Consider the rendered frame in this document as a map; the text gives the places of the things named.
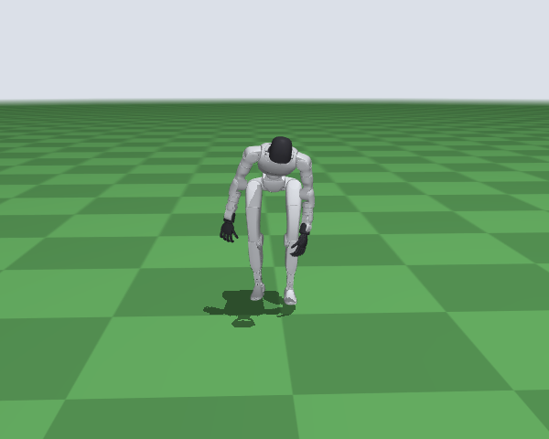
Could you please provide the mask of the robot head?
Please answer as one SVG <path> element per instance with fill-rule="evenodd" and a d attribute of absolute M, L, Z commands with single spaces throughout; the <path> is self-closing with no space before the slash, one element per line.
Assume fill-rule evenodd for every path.
<path fill-rule="evenodd" d="M 289 138 L 277 136 L 270 144 L 267 153 L 271 161 L 278 164 L 287 164 L 291 160 L 292 142 Z"/>

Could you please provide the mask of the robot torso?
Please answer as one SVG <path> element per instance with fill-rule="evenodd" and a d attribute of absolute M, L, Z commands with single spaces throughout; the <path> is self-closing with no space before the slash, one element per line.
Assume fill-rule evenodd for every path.
<path fill-rule="evenodd" d="M 291 160 L 287 164 L 278 164 L 269 158 L 268 148 L 271 143 L 261 144 L 261 155 L 258 160 L 258 168 L 263 172 L 263 191 L 285 191 L 285 176 L 296 169 L 296 155 L 298 151 L 292 146 Z"/>

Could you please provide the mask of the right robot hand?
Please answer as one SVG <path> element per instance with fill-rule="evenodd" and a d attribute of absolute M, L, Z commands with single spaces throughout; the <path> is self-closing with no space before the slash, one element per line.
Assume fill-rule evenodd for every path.
<path fill-rule="evenodd" d="M 239 237 L 237 236 L 235 230 L 234 230 L 234 226 L 233 226 L 233 222 L 235 220 L 235 213 L 232 214 L 231 216 L 231 220 L 228 220 L 228 219 L 223 219 L 225 222 L 222 224 L 221 226 L 221 234 L 220 234 L 220 237 L 223 238 L 225 241 L 227 242 L 234 242 L 232 240 L 232 234 L 234 234 L 235 238 L 236 239 L 239 239 Z M 223 236 L 222 236 L 222 233 L 223 233 Z M 226 235 L 227 234 L 227 235 Z M 230 239 L 229 239 L 229 235 L 230 235 Z"/>

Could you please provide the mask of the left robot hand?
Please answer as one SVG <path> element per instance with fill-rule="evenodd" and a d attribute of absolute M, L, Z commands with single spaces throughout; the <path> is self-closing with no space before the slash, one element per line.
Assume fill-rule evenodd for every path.
<path fill-rule="evenodd" d="M 302 223 L 299 230 L 299 233 L 301 233 L 301 235 L 299 236 L 298 241 L 291 246 L 292 249 L 297 246 L 296 250 L 293 253 L 290 253 L 294 257 L 300 256 L 305 252 L 307 246 L 307 235 L 310 234 L 309 232 L 306 232 L 306 228 L 306 223 Z"/>

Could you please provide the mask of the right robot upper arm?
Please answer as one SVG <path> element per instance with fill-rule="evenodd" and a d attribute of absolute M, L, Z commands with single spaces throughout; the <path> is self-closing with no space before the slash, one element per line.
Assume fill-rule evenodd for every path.
<path fill-rule="evenodd" d="M 239 181 L 239 186 L 237 190 L 245 190 L 247 188 L 247 180 L 245 177 L 250 172 L 254 163 L 256 163 L 261 155 L 262 149 L 261 146 L 248 146 L 242 154 L 242 160 L 238 165 L 236 175 L 234 178 L 237 178 Z"/>

